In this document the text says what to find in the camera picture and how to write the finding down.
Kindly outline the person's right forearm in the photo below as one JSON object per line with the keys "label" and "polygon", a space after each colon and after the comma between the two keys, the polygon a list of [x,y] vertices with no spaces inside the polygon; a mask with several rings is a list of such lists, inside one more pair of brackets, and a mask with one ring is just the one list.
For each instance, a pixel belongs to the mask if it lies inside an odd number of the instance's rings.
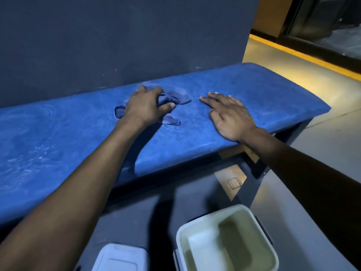
{"label": "person's right forearm", "polygon": [[361,271],[361,183],[279,141],[259,127],[239,130],[333,246]]}

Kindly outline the white plastic bucket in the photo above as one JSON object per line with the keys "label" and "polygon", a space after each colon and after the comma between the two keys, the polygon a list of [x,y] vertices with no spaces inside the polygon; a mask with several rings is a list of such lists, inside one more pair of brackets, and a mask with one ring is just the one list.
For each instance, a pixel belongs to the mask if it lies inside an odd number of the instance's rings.
{"label": "white plastic bucket", "polygon": [[181,226],[173,252],[177,271],[278,271],[279,259],[244,205],[206,214]]}

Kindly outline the person's left hand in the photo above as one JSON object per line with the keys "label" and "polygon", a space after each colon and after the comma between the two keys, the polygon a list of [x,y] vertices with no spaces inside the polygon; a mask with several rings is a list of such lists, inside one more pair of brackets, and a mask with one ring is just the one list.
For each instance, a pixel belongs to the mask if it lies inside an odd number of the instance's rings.
{"label": "person's left hand", "polygon": [[138,90],[130,97],[123,118],[120,123],[131,123],[139,129],[159,123],[164,116],[158,116],[157,100],[164,91],[161,87],[147,90],[146,86],[138,86]]}

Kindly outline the person's left forearm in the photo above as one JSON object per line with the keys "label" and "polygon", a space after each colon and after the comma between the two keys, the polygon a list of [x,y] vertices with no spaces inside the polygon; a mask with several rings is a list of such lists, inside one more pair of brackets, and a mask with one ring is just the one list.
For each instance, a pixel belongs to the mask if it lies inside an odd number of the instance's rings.
{"label": "person's left forearm", "polygon": [[73,271],[135,139],[157,119],[124,116],[0,244],[0,271]]}

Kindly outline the white plastic lid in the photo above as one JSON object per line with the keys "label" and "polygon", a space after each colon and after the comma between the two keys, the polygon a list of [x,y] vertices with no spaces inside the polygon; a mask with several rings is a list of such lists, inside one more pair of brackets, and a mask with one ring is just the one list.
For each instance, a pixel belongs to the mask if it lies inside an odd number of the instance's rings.
{"label": "white plastic lid", "polygon": [[99,252],[91,271],[148,271],[144,248],[110,243]]}

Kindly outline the blue padded bench cushion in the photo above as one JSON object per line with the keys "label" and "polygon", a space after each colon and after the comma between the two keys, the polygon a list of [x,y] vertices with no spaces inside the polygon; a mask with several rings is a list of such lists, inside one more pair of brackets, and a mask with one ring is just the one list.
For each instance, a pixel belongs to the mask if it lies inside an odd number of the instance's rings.
{"label": "blue padded bench cushion", "polygon": [[[221,137],[199,101],[208,92],[232,95],[257,126],[276,133],[328,113],[322,99],[254,63],[161,78],[144,85],[183,90],[191,102],[171,113],[179,126],[155,125],[134,143],[120,186],[235,145]],[[120,106],[137,84],[0,109],[0,226],[26,216],[110,134]]]}

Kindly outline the dark framed glass door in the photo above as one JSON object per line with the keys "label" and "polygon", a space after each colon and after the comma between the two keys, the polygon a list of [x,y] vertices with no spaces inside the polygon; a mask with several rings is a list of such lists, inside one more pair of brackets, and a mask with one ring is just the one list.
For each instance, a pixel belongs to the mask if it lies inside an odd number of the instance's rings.
{"label": "dark framed glass door", "polygon": [[283,34],[361,61],[361,0],[294,0]]}

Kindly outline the person's right hand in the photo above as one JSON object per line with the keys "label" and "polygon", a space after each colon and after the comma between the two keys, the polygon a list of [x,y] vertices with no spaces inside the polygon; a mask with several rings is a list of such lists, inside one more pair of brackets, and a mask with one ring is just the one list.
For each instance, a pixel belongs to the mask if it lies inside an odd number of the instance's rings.
{"label": "person's right hand", "polygon": [[[199,99],[202,103],[208,105],[208,96],[201,96]],[[229,141],[245,142],[250,134],[259,129],[246,107],[245,109],[210,107],[210,109],[215,109],[222,117],[223,126],[221,129],[216,130]]]}

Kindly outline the dark metal bench frame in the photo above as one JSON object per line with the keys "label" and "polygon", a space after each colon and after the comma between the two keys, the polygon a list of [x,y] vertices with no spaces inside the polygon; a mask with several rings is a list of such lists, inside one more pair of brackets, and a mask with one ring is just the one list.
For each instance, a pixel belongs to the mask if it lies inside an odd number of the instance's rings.
{"label": "dark metal bench frame", "polygon": [[[160,128],[160,125],[155,124],[147,128],[131,146],[103,214],[113,212],[116,209],[125,207],[125,205],[133,204],[141,198],[155,194],[165,195],[161,199],[162,202],[175,200],[175,189],[185,187],[188,183],[191,186],[187,189],[187,194],[190,194],[191,191],[206,192],[208,190],[209,196],[205,199],[208,213],[238,204],[247,207],[251,206],[261,182],[270,171],[270,168],[261,160],[254,163],[245,152],[231,153],[231,156],[224,159],[221,158],[220,153],[212,153],[152,173],[137,176],[134,172],[134,167],[136,158],[140,153],[140,146],[145,146],[145,142],[150,141],[150,135],[155,134],[156,127]],[[210,190],[212,186],[210,180],[216,179],[215,172],[231,168],[233,165],[237,165],[241,172],[247,178],[250,178],[250,181],[246,183],[244,191],[236,194],[235,198],[230,199],[220,183],[214,184],[214,189]],[[209,178],[209,180],[205,181],[205,186],[196,185],[196,182],[199,182],[204,177]]]}

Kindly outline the blue cleaning cloth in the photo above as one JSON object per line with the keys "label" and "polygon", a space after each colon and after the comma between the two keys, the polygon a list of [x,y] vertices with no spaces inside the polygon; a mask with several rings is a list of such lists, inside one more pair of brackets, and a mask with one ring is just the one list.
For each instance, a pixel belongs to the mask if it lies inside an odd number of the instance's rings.
{"label": "blue cleaning cloth", "polygon": [[[129,101],[129,98],[125,99],[120,106],[115,107],[115,117],[121,119],[124,116],[126,105]],[[166,91],[159,95],[157,104],[162,106],[166,103],[174,103],[175,105],[184,105],[191,102],[191,98],[188,95],[187,91],[183,89],[175,89],[173,91]],[[174,125],[179,126],[181,122],[174,118],[172,115],[165,115],[162,119],[162,124],[165,125]]]}

